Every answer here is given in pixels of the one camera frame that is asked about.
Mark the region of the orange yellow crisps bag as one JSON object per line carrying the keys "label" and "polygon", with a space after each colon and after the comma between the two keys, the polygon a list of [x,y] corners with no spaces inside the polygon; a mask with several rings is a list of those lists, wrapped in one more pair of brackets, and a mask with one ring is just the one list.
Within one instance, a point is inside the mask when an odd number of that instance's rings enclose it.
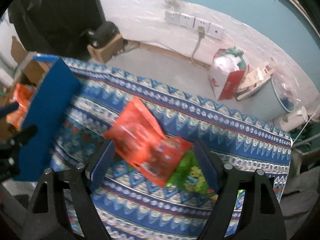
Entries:
{"label": "orange yellow crisps bag", "polygon": [[17,130],[21,129],[35,90],[36,88],[34,86],[18,83],[9,100],[10,103],[17,102],[19,104],[18,109],[6,117],[6,122],[14,126]]}

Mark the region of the green chips bag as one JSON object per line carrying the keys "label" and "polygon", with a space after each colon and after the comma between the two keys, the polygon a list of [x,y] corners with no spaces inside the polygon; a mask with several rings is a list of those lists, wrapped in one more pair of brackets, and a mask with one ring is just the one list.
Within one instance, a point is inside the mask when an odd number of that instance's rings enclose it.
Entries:
{"label": "green chips bag", "polygon": [[167,181],[167,187],[176,187],[179,190],[205,194],[216,201],[218,195],[209,188],[200,166],[192,150],[188,150]]}

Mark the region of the orange noodle snack bag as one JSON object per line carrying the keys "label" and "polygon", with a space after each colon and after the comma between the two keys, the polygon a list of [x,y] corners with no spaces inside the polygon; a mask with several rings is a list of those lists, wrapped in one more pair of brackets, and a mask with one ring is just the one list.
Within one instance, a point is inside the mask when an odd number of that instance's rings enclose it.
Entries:
{"label": "orange noodle snack bag", "polygon": [[164,187],[192,143],[169,138],[144,103],[133,98],[103,135],[116,145],[116,153],[146,179]]}

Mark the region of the grey blanket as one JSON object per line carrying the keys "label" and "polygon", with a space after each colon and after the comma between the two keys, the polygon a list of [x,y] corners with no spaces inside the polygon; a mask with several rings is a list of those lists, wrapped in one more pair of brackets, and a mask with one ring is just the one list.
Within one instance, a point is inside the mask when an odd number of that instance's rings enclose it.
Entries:
{"label": "grey blanket", "polygon": [[292,239],[307,221],[318,198],[318,166],[287,181],[280,201],[287,239]]}

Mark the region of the blue cardboard storage box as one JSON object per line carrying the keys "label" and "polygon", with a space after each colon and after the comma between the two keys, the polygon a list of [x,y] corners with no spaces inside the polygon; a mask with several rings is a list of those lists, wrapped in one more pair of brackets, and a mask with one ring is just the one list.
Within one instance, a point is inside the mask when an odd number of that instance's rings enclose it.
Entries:
{"label": "blue cardboard storage box", "polygon": [[22,125],[23,128],[36,125],[37,133],[19,152],[20,173],[14,176],[17,181],[38,181],[43,171],[49,167],[55,133],[73,96],[81,88],[80,81],[62,57],[37,54],[33,59],[52,66],[33,96]]}

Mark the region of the blue patterned tablecloth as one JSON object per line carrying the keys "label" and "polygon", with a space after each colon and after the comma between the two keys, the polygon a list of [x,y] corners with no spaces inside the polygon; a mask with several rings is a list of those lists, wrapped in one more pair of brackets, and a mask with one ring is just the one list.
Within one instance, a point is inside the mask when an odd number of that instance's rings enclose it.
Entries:
{"label": "blue patterned tablecloth", "polygon": [[[55,137],[54,170],[86,161],[126,104],[138,97],[166,136],[203,140],[224,163],[243,171],[264,170],[274,178],[276,197],[281,198],[291,159],[289,133],[121,69],[71,58],[64,62],[82,87]],[[215,203],[205,194],[160,187],[120,157],[115,157],[92,200],[113,239],[196,239]]]}

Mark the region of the grey blue trash bin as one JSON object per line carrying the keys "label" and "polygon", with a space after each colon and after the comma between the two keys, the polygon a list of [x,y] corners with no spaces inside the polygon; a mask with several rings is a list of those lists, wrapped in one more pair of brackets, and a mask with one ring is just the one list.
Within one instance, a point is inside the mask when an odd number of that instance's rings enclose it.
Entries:
{"label": "grey blue trash bin", "polygon": [[259,103],[259,106],[262,107],[259,110],[260,119],[271,121],[291,113],[295,109],[295,104],[290,92],[285,89],[284,84],[278,78],[271,77],[259,92],[262,100],[262,103]]}

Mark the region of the small brown cardboard box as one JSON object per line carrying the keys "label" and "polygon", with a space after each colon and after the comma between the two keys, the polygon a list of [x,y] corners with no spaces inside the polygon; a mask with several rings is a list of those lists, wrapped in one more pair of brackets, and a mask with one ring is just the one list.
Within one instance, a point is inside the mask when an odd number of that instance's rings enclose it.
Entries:
{"label": "small brown cardboard box", "polygon": [[123,36],[121,34],[117,34],[107,45],[102,48],[94,48],[90,44],[87,46],[87,50],[91,57],[102,63],[105,64],[114,55],[124,49],[124,41]]}

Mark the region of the flat cardboard pieces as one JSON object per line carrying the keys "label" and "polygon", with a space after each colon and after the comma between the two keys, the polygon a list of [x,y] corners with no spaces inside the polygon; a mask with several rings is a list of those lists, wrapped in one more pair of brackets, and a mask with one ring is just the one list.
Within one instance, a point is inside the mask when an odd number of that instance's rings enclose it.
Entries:
{"label": "flat cardboard pieces", "polygon": [[247,73],[237,88],[236,100],[243,101],[257,93],[269,81],[273,73],[274,69],[267,62]]}

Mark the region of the black curtain cloth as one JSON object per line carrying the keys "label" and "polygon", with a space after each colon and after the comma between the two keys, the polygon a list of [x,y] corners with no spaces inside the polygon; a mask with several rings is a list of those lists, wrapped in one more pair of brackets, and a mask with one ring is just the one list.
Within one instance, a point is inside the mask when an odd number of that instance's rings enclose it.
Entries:
{"label": "black curtain cloth", "polygon": [[87,30],[103,23],[97,0],[13,0],[9,21],[27,51],[79,58],[87,54]]}

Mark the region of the black object on box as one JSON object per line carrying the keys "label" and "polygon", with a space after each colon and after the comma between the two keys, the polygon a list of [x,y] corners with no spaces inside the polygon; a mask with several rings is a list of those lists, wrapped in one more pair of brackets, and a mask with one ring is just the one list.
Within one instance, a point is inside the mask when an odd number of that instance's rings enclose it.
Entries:
{"label": "black object on box", "polygon": [[106,46],[118,34],[120,34],[118,27],[113,22],[106,21],[97,30],[83,31],[81,37],[85,37],[93,48],[99,49]]}

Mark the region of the red white paper bag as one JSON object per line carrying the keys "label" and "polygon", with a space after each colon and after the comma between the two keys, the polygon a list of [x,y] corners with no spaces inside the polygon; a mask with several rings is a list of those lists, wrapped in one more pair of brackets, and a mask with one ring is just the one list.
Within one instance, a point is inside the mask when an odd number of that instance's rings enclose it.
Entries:
{"label": "red white paper bag", "polygon": [[248,73],[244,52],[236,47],[219,49],[213,57],[208,79],[218,101],[230,100]]}

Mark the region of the white wall socket strip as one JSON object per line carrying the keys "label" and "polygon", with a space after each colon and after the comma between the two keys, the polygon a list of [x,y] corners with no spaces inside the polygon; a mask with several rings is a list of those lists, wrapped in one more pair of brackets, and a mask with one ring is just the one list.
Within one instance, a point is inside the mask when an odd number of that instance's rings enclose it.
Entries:
{"label": "white wall socket strip", "polygon": [[218,39],[222,38],[225,31],[224,27],[221,25],[180,12],[166,10],[164,19],[168,24],[173,24],[194,31],[202,30],[206,35]]}

